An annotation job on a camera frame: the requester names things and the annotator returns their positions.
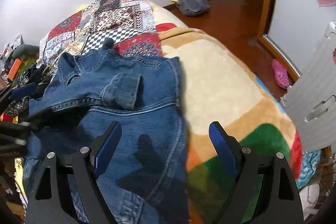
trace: denim jacket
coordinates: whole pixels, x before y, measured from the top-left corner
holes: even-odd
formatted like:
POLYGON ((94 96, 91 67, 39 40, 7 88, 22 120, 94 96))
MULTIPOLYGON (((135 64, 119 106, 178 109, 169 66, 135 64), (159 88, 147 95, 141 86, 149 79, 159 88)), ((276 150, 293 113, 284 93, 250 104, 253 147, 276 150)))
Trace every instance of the denim jacket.
MULTIPOLYGON (((123 58, 108 45, 83 56, 64 53, 30 115, 52 107, 64 112, 55 125, 34 132, 25 163, 28 192, 47 152, 75 153, 112 121, 122 137, 97 184, 118 223, 187 223, 186 129, 180 110, 178 58, 123 58)), ((87 221, 71 185, 79 219, 87 221)))

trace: pink crocs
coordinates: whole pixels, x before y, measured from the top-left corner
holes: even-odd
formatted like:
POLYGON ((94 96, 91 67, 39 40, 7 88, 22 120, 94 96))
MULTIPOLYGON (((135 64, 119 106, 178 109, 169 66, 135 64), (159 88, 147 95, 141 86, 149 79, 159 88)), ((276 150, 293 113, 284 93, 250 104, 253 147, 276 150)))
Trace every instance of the pink crocs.
POLYGON ((280 62, 276 59, 273 59, 272 61, 272 68, 274 71, 274 78, 278 86, 286 90, 290 85, 287 75, 287 69, 283 65, 281 65, 280 62))

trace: wooden floor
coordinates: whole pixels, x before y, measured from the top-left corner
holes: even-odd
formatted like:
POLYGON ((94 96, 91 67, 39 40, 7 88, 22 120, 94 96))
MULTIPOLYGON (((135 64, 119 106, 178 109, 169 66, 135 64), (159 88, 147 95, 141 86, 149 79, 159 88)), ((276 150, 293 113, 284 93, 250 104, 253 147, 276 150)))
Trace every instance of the wooden floor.
POLYGON ((186 17, 173 10, 189 27, 207 32, 221 41, 240 58, 268 87, 276 99, 286 91, 278 87, 272 70, 273 56, 257 42, 261 9, 244 0, 211 0, 211 11, 197 17, 186 17))

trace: bed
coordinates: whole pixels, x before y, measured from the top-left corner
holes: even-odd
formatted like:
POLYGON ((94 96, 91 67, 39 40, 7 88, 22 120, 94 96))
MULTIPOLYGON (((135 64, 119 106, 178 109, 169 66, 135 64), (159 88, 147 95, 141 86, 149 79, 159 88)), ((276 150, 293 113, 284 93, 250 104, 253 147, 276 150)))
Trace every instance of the bed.
MULTIPOLYGON (((106 37, 123 56, 179 56, 184 75, 182 109, 188 125, 189 218, 212 223, 233 179, 226 175, 208 135, 218 121, 242 146, 274 155, 282 152, 295 178, 302 149, 295 126, 266 86, 221 42, 202 30, 189 28, 171 12, 148 0, 97 0, 53 28, 41 40, 38 64, 55 70, 63 52, 74 55, 97 50, 106 37), (102 7, 118 10, 101 14, 95 34, 91 22, 102 7)), ((243 222, 254 212, 262 176, 243 222)))

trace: black and white patterned fabric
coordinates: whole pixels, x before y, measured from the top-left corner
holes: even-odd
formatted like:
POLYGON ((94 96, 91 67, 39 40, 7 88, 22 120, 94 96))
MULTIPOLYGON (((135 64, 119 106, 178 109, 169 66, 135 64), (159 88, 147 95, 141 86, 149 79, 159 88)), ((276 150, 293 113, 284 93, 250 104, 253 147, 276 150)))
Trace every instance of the black and white patterned fabric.
POLYGON ((113 39, 114 44, 120 43, 125 39, 133 37, 135 35, 139 35, 144 33, 142 30, 136 29, 116 29, 116 30, 108 30, 103 32, 96 32, 88 37, 82 54, 88 53, 90 50, 98 50, 103 46, 103 43, 107 37, 113 39))

